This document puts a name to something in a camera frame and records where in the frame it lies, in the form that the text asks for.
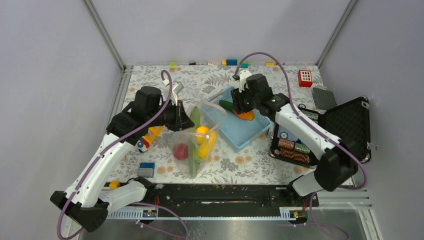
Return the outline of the red orange mango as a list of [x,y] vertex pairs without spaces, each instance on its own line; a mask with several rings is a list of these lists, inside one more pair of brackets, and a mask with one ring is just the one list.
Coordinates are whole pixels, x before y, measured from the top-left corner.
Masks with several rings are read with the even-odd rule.
[[253,121],[255,119],[255,113],[251,110],[249,112],[242,112],[242,113],[237,113],[235,110],[233,111],[233,113],[242,120],[245,121]]

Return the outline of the dark green cucumber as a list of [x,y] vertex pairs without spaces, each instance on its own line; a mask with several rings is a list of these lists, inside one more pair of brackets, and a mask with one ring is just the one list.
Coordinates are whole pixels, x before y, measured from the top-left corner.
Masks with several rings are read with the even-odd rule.
[[220,100],[218,103],[219,103],[219,105],[220,105],[223,109],[225,109],[225,110],[227,110],[227,111],[229,111],[229,112],[231,112],[231,113],[233,113],[233,112],[234,112],[234,109],[233,109],[233,103],[232,103],[232,102],[227,101],[227,100]]

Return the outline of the yellow lemon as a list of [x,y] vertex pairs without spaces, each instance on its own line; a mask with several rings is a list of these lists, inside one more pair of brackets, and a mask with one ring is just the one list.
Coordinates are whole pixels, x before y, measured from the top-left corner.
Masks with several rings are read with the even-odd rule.
[[199,134],[207,135],[210,129],[207,126],[200,125],[196,128],[195,132]]

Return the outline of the red apple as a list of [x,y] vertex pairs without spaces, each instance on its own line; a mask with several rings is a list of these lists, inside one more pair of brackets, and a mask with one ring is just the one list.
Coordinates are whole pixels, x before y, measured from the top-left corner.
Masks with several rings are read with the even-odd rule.
[[188,158],[188,145],[184,143],[174,145],[172,154],[179,161],[186,160]]

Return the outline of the clear pink zip top bag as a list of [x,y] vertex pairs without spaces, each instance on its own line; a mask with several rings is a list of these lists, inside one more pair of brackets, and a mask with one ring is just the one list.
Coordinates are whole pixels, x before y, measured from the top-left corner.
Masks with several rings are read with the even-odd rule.
[[[173,150],[174,145],[177,145],[177,144],[186,144],[186,145],[188,145],[188,150],[189,150],[189,141],[191,140],[191,137],[195,137],[195,139],[196,139],[195,145],[196,145],[196,147],[198,149],[200,147],[200,144],[204,140],[207,140],[209,138],[209,134],[212,131],[216,131],[216,133],[217,133],[217,139],[218,139],[219,130],[220,130],[219,127],[220,127],[221,123],[224,121],[224,119],[227,116],[226,111],[221,106],[218,106],[218,105],[213,104],[211,102],[207,102],[205,100],[201,100],[196,105],[193,105],[193,106],[189,107],[188,110],[186,110],[186,113],[187,113],[187,115],[189,117],[190,117],[190,113],[193,110],[194,106],[197,106],[198,109],[199,109],[199,112],[200,112],[200,126],[206,126],[206,127],[208,127],[209,128],[209,132],[208,132],[207,135],[202,134],[202,133],[196,133],[196,131],[194,131],[195,130],[195,127],[192,127],[192,128],[189,128],[189,129],[186,129],[186,130],[183,130],[183,131],[178,131],[178,132],[174,133],[173,136],[171,137],[170,143],[169,143],[169,147],[170,147],[171,153],[173,153],[172,150]],[[219,117],[220,118],[219,123],[213,123],[211,120],[207,120],[206,117],[204,116],[204,113],[205,113],[204,110],[208,110],[208,109],[212,109],[212,108],[216,108],[216,109],[218,109],[218,110],[220,110],[222,112],[222,113],[219,114],[219,116],[220,116]],[[215,146],[217,144],[217,139],[216,139],[215,145],[214,145],[213,149],[211,150],[209,156],[207,158],[202,158],[200,160],[200,162],[199,162],[200,163],[200,166],[199,166],[198,173],[200,171],[200,168],[210,158],[210,155],[211,155],[212,151],[214,150],[214,148],[215,148]],[[188,177],[188,178],[194,179],[194,178],[192,178],[190,176],[189,153],[188,153],[188,158],[187,159],[185,159],[185,160],[177,160],[177,159],[175,159],[175,160],[176,160],[176,163],[177,163],[178,167],[181,168],[181,171],[183,172],[183,174],[186,177]]]

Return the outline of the yellow corn cob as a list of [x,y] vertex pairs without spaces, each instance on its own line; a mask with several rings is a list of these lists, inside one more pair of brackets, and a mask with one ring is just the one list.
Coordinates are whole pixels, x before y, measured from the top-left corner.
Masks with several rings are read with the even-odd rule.
[[209,138],[204,140],[198,149],[198,155],[201,159],[206,159],[214,148],[217,140],[217,132],[213,130],[208,136]]

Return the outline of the green apple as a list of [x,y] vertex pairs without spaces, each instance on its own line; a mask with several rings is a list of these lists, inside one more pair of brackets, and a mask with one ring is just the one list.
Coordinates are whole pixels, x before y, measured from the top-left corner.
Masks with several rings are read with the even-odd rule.
[[201,157],[199,156],[199,149],[197,148],[197,147],[195,147],[194,149],[193,149],[193,159],[196,161],[196,162],[200,162],[201,161]]

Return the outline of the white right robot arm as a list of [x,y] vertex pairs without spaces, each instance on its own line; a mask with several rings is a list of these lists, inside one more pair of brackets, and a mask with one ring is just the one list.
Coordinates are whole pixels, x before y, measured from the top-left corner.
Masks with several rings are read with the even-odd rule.
[[291,205],[301,205],[313,192],[332,192],[358,172],[358,160],[349,151],[353,141],[342,140],[327,132],[302,113],[285,94],[273,93],[263,74],[243,70],[233,78],[239,82],[238,88],[231,92],[232,107],[238,114],[259,110],[304,142],[318,160],[314,171],[290,183],[292,189],[287,191],[286,198]]

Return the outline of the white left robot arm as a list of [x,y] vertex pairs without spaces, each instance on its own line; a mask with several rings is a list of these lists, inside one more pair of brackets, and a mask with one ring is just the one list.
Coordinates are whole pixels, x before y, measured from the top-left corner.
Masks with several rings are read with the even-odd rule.
[[65,191],[55,191],[50,201],[63,214],[87,232],[97,230],[113,213],[134,202],[152,204],[155,192],[146,180],[134,180],[103,192],[102,189],[121,159],[133,149],[149,128],[165,126],[179,132],[195,124],[187,115],[182,100],[171,90],[143,86],[135,99],[116,114],[106,128],[101,144],[84,171]]

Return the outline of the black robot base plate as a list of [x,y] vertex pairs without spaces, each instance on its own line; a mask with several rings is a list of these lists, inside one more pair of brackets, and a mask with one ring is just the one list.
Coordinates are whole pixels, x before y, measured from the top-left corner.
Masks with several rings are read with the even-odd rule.
[[297,196],[287,185],[157,184],[142,200],[181,218],[279,217],[280,211],[319,206],[316,196]]

